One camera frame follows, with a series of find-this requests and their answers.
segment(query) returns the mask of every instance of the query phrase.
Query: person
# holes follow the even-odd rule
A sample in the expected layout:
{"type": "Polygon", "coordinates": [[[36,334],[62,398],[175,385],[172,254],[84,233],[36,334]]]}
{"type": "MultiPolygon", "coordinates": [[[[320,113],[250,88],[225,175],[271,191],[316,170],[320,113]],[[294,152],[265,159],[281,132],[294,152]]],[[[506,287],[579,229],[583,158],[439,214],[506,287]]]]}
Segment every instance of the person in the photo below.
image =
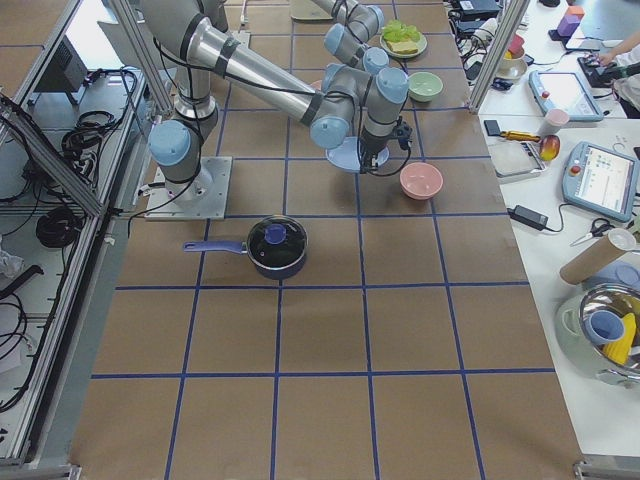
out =
{"type": "MultiPolygon", "coordinates": [[[[640,30],[607,53],[600,54],[599,61],[605,66],[615,62],[619,67],[640,62],[640,30]]],[[[613,88],[627,117],[640,118],[640,75],[615,80],[613,88]]]]}

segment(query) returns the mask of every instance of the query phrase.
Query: pot handle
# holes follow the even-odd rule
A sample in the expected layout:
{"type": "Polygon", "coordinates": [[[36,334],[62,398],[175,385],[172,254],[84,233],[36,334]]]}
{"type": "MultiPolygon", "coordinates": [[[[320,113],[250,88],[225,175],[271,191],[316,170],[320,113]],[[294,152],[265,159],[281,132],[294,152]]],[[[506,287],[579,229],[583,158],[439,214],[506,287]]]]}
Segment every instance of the pot handle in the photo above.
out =
{"type": "Polygon", "coordinates": [[[562,315],[560,315],[560,321],[564,329],[572,336],[579,337],[580,333],[571,328],[576,326],[576,320],[578,320],[578,318],[576,317],[576,311],[574,309],[565,310],[562,312],[562,315]]]}
{"type": "Polygon", "coordinates": [[[182,250],[184,252],[231,252],[242,255],[247,253],[247,244],[230,240],[186,242],[182,250]]]}
{"type": "Polygon", "coordinates": [[[617,372],[610,368],[600,370],[596,373],[596,377],[609,385],[624,385],[625,387],[633,387],[640,383],[640,377],[637,375],[627,375],[626,373],[617,372]]]}

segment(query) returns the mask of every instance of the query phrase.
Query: green bowl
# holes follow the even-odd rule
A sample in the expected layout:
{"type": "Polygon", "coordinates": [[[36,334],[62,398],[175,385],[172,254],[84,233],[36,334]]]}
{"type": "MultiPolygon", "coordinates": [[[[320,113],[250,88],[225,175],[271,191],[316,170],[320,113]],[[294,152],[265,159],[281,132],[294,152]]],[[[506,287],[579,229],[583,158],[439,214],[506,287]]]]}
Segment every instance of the green bowl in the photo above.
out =
{"type": "Polygon", "coordinates": [[[417,72],[409,76],[409,96],[416,102],[428,102],[442,92],[444,84],[431,72],[417,72]]]}

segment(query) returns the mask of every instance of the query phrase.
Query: metal pot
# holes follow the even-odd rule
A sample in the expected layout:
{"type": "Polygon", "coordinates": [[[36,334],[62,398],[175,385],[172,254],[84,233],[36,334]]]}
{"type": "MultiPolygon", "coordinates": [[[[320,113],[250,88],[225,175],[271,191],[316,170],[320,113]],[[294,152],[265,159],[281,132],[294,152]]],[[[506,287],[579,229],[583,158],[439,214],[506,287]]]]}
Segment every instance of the metal pot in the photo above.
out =
{"type": "Polygon", "coordinates": [[[247,254],[256,270],[272,280],[284,280],[302,269],[307,255],[307,233],[293,218],[273,215],[255,224],[245,242],[187,242],[185,252],[225,251],[247,254]]]}
{"type": "Polygon", "coordinates": [[[619,317],[634,313],[640,324],[640,292],[622,285],[603,284],[567,300],[556,316],[556,334],[567,357],[589,377],[610,385],[633,387],[640,384],[640,334],[632,344],[632,354],[624,365],[607,358],[601,346],[585,334],[585,319],[596,310],[609,310],[619,317]]]}

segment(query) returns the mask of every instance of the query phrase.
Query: lettuce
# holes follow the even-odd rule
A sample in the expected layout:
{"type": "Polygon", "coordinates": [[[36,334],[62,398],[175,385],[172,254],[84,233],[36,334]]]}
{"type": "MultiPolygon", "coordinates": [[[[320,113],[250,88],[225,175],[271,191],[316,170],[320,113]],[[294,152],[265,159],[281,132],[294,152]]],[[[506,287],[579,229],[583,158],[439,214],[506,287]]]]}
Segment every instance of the lettuce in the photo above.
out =
{"type": "Polygon", "coordinates": [[[382,38],[386,42],[406,42],[420,40],[420,32],[415,25],[405,25],[400,20],[391,20],[382,27],[382,38]]]}

